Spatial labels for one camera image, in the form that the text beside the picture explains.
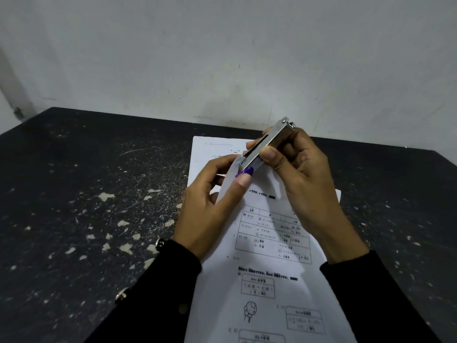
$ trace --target person's right hand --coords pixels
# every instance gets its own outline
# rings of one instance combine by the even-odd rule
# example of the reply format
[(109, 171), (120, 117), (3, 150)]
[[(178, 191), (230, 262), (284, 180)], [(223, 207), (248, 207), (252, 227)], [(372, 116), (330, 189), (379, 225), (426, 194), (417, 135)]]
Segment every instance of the person's right hand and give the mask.
[[(246, 148), (258, 141), (246, 143)], [(283, 180), (293, 211), (319, 242), (329, 263), (368, 253), (338, 203), (327, 157), (306, 132), (296, 128), (279, 150), (266, 146), (260, 157)]]

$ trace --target table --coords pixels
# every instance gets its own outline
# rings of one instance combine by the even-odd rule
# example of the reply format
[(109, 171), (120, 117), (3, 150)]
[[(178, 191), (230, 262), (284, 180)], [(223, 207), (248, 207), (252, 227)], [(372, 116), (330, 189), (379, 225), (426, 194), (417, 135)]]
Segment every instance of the table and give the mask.
[[(86, 338), (154, 257), (149, 245), (172, 236), (192, 137), (259, 134), (50, 108), (1, 135), (1, 340)], [(363, 240), (455, 341), (457, 167), (430, 150), (314, 140)]]

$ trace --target white paper sheet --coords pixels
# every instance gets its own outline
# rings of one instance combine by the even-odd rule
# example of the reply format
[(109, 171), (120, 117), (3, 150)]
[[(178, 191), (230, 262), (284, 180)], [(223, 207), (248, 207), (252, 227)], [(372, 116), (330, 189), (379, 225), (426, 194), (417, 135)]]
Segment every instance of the white paper sheet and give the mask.
[[(247, 140), (194, 137), (189, 184), (211, 158)], [(220, 199), (238, 171), (227, 173)], [(325, 256), (280, 179), (261, 166), (197, 279), (185, 342), (355, 342), (328, 282)]]

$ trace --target cartoon drawing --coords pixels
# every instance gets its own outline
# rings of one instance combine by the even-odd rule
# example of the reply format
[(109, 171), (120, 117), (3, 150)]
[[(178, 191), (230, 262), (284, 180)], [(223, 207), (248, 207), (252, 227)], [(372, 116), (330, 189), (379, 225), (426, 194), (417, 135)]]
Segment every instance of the cartoon drawing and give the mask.
[(257, 313), (257, 305), (252, 301), (246, 303), (246, 306), (244, 306), (244, 320), (248, 318), (248, 323), (250, 323), (255, 313)]

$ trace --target person's left thumb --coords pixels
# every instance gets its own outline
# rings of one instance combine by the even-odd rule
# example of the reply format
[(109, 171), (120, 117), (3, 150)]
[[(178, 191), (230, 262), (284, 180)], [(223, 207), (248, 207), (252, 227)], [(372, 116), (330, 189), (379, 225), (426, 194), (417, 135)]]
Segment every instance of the person's left thumb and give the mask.
[(251, 183), (252, 177), (247, 173), (241, 173), (235, 178), (224, 197), (216, 204), (216, 207), (220, 209), (224, 218), (229, 217), (230, 213), (232, 213), (233, 209), (243, 198), (243, 195), (246, 193), (246, 190)]

